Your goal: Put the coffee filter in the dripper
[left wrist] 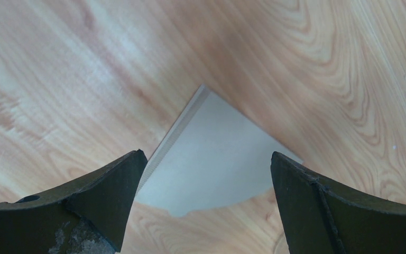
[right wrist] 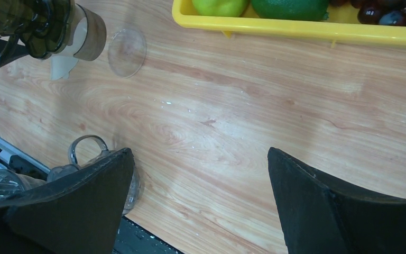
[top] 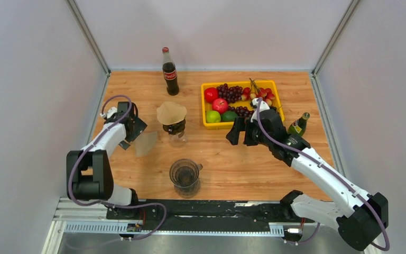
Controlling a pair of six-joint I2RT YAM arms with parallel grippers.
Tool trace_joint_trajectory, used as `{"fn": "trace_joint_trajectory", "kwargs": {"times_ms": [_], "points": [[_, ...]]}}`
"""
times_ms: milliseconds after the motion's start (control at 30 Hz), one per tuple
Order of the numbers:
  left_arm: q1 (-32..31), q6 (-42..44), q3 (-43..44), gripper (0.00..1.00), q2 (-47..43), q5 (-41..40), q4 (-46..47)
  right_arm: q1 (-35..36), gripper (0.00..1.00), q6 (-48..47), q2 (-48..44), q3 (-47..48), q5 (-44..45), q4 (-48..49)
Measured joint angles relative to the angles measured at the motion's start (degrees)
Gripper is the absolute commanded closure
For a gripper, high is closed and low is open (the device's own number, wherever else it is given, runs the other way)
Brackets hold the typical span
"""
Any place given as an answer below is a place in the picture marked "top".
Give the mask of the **grey transparent coffee dripper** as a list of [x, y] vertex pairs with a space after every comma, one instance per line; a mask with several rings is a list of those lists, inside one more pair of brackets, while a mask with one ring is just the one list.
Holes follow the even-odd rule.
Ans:
[[202, 164], [197, 164], [190, 159], [179, 159], [170, 167], [169, 177], [175, 187], [188, 188], [199, 181], [202, 169]]

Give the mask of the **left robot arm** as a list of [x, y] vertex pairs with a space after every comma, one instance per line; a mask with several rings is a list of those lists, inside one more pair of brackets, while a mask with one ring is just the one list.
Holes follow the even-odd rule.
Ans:
[[81, 206], [120, 206], [127, 219], [134, 219], [141, 206], [132, 199], [132, 189], [114, 183], [109, 159], [117, 147], [128, 149], [147, 125], [131, 102], [118, 102], [102, 116], [105, 123], [98, 135], [80, 150], [67, 154], [67, 195]]

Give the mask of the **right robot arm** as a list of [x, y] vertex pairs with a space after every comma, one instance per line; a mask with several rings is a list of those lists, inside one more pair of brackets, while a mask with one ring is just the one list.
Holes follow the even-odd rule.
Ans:
[[331, 198], [325, 202], [292, 191], [280, 207], [284, 219], [304, 217], [331, 227], [358, 251], [368, 246], [389, 251], [389, 202], [383, 194], [370, 194], [337, 172], [304, 138], [289, 134], [274, 110], [237, 117], [226, 138], [237, 145], [241, 132], [245, 133], [244, 145], [268, 147], [275, 158], [305, 175]]

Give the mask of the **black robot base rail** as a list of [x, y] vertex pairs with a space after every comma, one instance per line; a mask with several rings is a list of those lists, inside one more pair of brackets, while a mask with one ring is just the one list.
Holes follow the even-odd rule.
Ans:
[[296, 242], [305, 223], [279, 201], [141, 199], [136, 209], [95, 206], [96, 218], [72, 219], [68, 233], [278, 237]]

